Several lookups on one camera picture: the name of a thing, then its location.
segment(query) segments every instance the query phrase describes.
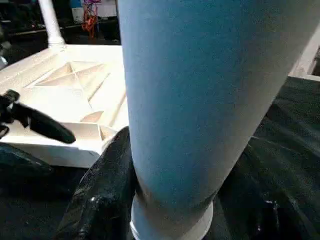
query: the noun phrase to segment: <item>blue cylinder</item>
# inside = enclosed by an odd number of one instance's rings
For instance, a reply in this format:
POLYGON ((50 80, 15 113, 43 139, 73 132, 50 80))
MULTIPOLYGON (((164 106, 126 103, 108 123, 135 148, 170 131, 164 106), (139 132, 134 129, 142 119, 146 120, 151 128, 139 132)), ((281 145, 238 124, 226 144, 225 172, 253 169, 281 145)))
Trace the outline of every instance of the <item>blue cylinder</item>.
POLYGON ((160 232, 153 239, 179 239, 286 80, 316 29, 320 1, 119 0, 118 7, 138 202, 148 228, 160 232))

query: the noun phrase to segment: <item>blue pipe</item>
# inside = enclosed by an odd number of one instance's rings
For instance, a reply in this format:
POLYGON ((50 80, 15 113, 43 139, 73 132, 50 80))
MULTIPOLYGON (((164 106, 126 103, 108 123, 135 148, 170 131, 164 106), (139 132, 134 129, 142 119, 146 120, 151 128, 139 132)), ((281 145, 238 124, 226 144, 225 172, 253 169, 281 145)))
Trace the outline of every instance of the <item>blue pipe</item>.
POLYGON ((118 7, 141 186, 132 227, 141 240, 183 239, 316 29, 320 1, 118 0, 118 7))

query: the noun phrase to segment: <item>triangular recess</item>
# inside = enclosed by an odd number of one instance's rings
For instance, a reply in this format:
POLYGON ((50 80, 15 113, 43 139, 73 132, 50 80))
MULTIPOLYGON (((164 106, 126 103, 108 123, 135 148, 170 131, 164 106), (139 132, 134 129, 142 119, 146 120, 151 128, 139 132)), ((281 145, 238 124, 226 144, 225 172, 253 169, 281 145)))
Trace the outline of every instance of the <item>triangular recess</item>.
POLYGON ((100 64, 75 73, 88 100, 101 87, 106 77, 110 74, 109 70, 108 65, 100 64))
POLYGON ((88 69, 91 67, 94 67, 96 65, 100 65, 101 63, 96 62, 96 61, 71 61, 70 62, 73 70, 75 72, 84 70, 84 69, 88 69))
POLYGON ((69 87, 69 88, 82 89, 74 73, 70 73, 68 75, 65 75, 56 79, 44 80, 38 83, 37 86, 47 86, 47 87, 56 86, 56 87, 69 87))

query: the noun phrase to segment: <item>black object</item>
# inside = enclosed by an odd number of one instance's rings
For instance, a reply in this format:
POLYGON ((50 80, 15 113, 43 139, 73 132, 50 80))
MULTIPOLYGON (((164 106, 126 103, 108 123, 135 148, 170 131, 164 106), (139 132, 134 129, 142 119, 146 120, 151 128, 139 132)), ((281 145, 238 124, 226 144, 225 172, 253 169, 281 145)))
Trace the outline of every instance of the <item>black object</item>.
POLYGON ((0 95, 0 139, 9 132, 9 127, 1 124, 12 124, 18 120, 24 128, 30 126, 32 131, 45 137, 66 144, 76 141, 74 134, 59 122, 38 110, 17 103, 19 97, 19 93, 13 90, 0 95))
POLYGON ((52 167, 44 161, 0 142, 0 179, 11 181, 17 177, 43 177, 52 172, 52 167))
POLYGON ((126 240, 136 182, 125 127, 82 178, 54 239, 126 240))

